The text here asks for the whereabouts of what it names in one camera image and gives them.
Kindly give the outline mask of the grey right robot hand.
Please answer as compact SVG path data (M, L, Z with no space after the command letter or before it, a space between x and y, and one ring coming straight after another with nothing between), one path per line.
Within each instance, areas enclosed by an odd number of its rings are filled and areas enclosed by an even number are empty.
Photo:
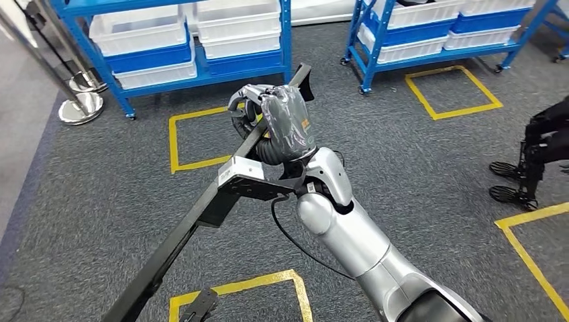
M316 148L305 100L297 87L246 85L231 96L228 111L244 139L253 131L256 116L262 114L269 137L261 138L255 151L266 164L292 162Z

